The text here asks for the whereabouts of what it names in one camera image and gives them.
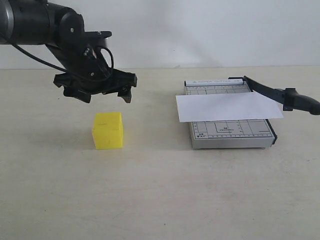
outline cutting guide ruler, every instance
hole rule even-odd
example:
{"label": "cutting guide ruler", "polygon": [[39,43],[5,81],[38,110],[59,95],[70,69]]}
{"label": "cutting guide ruler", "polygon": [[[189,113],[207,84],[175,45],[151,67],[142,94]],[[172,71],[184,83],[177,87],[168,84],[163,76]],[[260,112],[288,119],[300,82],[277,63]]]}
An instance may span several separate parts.
{"label": "cutting guide ruler", "polygon": [[[247,83],[238,79],[185,83],[187,95],[247,92],[251,92]],[[191,122],[190,136],[194,149],[266,148],[277,139],[267,119]]]}

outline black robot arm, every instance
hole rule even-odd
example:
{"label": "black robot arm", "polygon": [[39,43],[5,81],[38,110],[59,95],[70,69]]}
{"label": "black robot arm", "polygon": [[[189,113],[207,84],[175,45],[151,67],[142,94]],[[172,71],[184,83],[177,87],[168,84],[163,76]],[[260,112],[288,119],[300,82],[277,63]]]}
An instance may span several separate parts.
{"label": "black robot arm", "polygon": [[[87,32],[82,15],[47,0],[1,0],[0,14],[0,44],[19,50],[18,45],[45,45],[65,68],[55,67],[64,73],[53,81],[64,87],[64,96],[90,103],[92,95],[118,93],[131,102],[137,76],[114,69],[106,43],[110,31]],[[110,54],[110,66],[102,50]]]}

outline white wall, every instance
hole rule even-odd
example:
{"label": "white wall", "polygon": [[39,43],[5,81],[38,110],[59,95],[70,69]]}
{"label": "white wall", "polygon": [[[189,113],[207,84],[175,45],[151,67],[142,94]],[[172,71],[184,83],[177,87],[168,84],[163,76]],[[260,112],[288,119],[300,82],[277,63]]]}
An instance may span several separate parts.
{"label": "white wall", "polygon": [[[116,68],[320,65],[320,0],[52,0],[112,31]],[[42,46],[33,54],[57,64]],[[43,68],[0,45],[0,68]]]}

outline yellow foam block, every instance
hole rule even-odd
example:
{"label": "yellow foam block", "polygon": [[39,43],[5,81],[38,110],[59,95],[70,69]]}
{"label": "yellow foam block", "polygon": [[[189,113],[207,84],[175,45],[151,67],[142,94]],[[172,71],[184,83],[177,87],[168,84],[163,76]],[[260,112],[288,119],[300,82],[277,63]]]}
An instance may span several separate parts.
{"label": "yellow foam block", "polygon": [[97,113],[92,136],[97,150],[122,148],[124,146],[124,126],[121,112]]}

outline white paper sheet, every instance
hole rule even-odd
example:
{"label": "white paper sheet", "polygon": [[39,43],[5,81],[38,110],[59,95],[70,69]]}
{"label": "white paper sheet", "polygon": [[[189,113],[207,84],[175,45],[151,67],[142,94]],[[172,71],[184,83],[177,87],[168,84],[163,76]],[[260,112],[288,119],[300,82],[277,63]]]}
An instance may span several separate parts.
{"label": "white paper sheet", "polygon": [[280,119],[279,104],[257,92],[176,96],[182,123]]}

